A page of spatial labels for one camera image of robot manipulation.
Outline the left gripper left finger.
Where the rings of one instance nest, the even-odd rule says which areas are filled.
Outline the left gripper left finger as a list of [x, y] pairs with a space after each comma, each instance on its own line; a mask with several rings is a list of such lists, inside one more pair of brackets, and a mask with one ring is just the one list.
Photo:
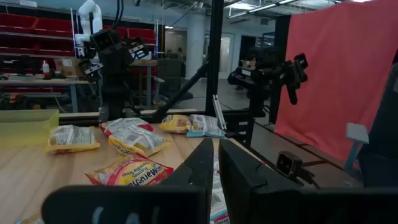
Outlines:
[[45, 224], [209, 224], [213, 141], [205, 138], [158, 185], [62, 187], [46, 197]]

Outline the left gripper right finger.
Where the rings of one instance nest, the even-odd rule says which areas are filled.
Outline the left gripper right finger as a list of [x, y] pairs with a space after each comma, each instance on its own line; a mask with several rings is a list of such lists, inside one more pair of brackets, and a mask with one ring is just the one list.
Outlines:
[[398, 224], [396, 189], [303, 188], [227, 139], [218, 160], [232, 224]]

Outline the red Maruchan noodle pack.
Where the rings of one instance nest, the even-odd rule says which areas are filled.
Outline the red Maruchan noodle pack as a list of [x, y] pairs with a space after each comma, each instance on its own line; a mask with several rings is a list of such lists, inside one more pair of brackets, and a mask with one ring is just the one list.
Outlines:
[[144, 186], [157, 185], [173, 172], [173, 168], [145, 157], [126, 156], [85, 175], [95, 185]]
[[211, 193], [210, 224], [230, 224], [221, 184], [218, 155], [213, 159], [213, 187]]
[[103, 122], [99, 125], [100, 130], [104, 132], [106, 135], [112, 135], [116, 131], [122, 128], [137, 126], [142, 129], [146, 129], [150, 132], [153, 132], [153, 127], [143, 119], [140, 118], [119, 118], [113, 121]]

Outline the yellow Maruchan noodle pack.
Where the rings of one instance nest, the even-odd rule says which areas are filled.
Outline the yellow Maruchan noodle pack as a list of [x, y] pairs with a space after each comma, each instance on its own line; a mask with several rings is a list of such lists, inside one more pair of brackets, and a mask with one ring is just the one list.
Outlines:
[[51, 130], [45, 147], [47, 154], [67, 154], [95, 150], [100, 143], [95, 139], [92, 127], [74, 125], [58, 126]]
[[168, 139], [138, 126], [116, 130], [109, 136], [108, 142], [124, 156], [140, 154], [149, 157], [170, 146]]
[[180, 114], [167, 115], [161, 122], [161, 130], [168, 133], [187, 133], [192, 124], [190, 118]]

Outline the blue Maruchan noodle pack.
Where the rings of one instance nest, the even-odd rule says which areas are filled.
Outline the blue Maruchan noodle pack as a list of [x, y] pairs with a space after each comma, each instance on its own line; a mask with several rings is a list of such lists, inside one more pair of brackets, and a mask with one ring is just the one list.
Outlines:
[[215, 117], [191, 114], [190, 121], [192, 126], [187, 132], [187, 137], [212, 137], [212, 138], [224, 138], [225, 132], [218, 127], [218, 120]]
[[35, 214], [25, 219], [16, 220], [14, 224], [45, 224], [45, 223], [39, 214]]

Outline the wooden side table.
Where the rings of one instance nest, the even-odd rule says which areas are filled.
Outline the wooden side table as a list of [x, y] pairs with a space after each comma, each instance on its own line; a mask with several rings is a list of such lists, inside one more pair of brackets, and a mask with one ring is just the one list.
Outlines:
[[156, 66], [156, 60], [135, 60], [129, 65], [133, 71], [138, 71], [139, 103], [147, 110], [152, 108], [152, 71]]

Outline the cardboard box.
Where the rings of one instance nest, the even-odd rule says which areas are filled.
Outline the cardboard box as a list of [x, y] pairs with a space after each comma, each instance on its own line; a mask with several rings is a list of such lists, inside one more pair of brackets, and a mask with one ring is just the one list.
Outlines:
[[59, 71], [64, 77], [83, 77], [78, 64], [81, 59], [78, 58], [55, 58], [54, 63], [56, 70]]

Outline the red storage bin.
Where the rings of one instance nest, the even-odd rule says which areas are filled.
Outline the red storage bin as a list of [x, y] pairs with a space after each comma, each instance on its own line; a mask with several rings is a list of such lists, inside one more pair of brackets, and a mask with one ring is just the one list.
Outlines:
[[32, 34], [38, 18], [15, 14], [0, 14], [0, 32]]
[[72, 37], [72, 23], [64, 19], [38, 18], [34, 32], [38, 35]]

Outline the wooden workbench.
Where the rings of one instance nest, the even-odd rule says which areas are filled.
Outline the wooden workbench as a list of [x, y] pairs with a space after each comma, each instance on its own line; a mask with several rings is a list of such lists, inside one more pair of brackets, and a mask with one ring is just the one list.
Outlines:
[[72, 102], [72, 111], [78, 112], [78, 100], [76, 94], [77, 85], [89, 85], [88, 81], [74, 80], [74, 79], [36, 79], [36, 80], [1, 80], [0, 86], [67, 86], [70, 89], [70, 96]]

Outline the yellow plastic bin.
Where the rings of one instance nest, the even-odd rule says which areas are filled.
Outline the yellow plastic bin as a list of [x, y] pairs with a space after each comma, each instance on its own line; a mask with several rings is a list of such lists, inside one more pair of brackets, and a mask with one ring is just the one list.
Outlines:
[[0, 148], [46, 144], [59, 115], [57, 109], [0, 111]]

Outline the red cloth backdrop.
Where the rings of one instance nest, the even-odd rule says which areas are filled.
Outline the red cloth backdrop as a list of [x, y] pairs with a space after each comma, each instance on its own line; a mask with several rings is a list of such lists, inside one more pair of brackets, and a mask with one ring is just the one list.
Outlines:
[[398, 0], [343, 2], [294, 14], [286, 57], [305, 54], [308, 80], [282, 92], [275, 131], [343, 161], [348, 123], [370, 128], [398, 51]]

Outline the black aluminium station frame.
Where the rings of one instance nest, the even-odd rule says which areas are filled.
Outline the black aluminium station frame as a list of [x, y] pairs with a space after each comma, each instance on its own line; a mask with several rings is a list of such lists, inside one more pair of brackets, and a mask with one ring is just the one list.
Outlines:
[[[196, 84], [199, 79], [207, 77], [206, 88], [206, 109], [198, 111], [197, 114], [214, 116], [216, 115], [213, 106], [213, 95], [218, 92], [218, 74], [219, 74], [219, 60], [221, 47], [221, 28], [223, 21], [223, 1], [212, 0], [212, 14], [211, 14], [211, 30], [210, 30], [210, 57], [204, 65], [202, 65], [184, 84], [181, 89], [169, 99], [165, 105], [149, 114], [137, 114], [138, 118], [147, 121], [148, 123], [160, 123], [167, 115], [172, 114], [169, 109], [176, 104], [181, 97], [188, 92], [191, 87]], [[250, 110], [229, 110], [223, 111], [224, 120], [226, 122], [226, 137], [233, 138], [246, 147], [251, 145], [252, 132], [254, 126], [254, 118], [250, 115]], [[60, 123], [63, 125], [72, 124], [76, 126], [99, 126], [100, 112], [94, 115], [68, 115], [62, 114]]]

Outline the silver aluminium bracket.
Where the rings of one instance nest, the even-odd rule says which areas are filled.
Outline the silver aluminium bracket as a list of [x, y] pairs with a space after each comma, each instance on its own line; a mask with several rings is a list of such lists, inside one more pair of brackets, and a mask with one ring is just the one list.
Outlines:
[[223, 110], [221, 109], [221, 105], [218, 100], [218, 95], [213, 95], [212, 97], [213, 97], [213, 106], [215, 109], [216, 117], [218, 119], [218, 126], [223, 131], [227, 131], [226, 122], [224, 120]]

